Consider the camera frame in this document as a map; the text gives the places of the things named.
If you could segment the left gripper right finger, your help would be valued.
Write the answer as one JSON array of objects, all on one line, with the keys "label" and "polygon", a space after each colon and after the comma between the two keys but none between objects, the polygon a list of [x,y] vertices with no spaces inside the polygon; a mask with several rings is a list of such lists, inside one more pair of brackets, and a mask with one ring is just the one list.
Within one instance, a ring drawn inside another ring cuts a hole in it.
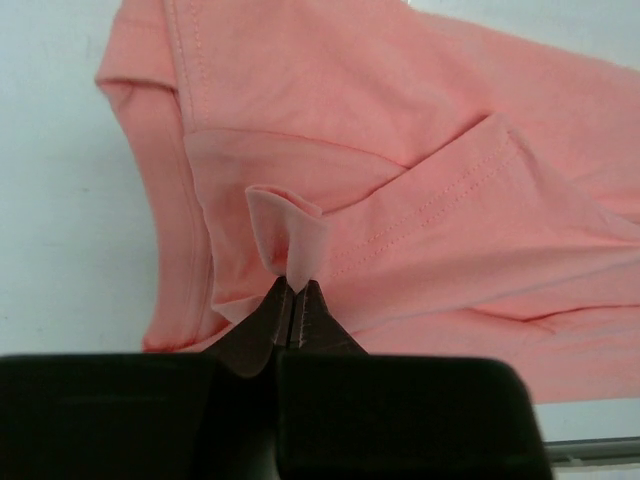
[{"label": "left gripper right finger", "polygon": [[293,296],[286,348],[327,355],[366,355],[361,345],[331,315],[315,280]]}]

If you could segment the pink t-shirt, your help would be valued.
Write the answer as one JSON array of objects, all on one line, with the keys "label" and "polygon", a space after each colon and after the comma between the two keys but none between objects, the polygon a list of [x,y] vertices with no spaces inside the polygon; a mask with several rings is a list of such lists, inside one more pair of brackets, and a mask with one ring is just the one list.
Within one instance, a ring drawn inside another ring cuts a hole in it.
[{"label": "pink t-shirt", "polygon": [[639,393],[639,75],[401,1],[126,1],[96,76],[154,214],[149,352],[278,276],[368,351]]}]

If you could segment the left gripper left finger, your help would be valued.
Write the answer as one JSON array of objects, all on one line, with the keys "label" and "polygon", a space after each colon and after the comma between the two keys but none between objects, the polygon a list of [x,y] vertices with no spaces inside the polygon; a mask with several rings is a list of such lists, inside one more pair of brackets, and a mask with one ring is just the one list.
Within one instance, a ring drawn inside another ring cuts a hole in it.
[{"label": "left gripper left finger", "polygon": [[285,277],[279,277],[258,307],[204,354],[241,378],[253,378],[265,369],[277,347],[287,346],[291,314],[292,289]]}]

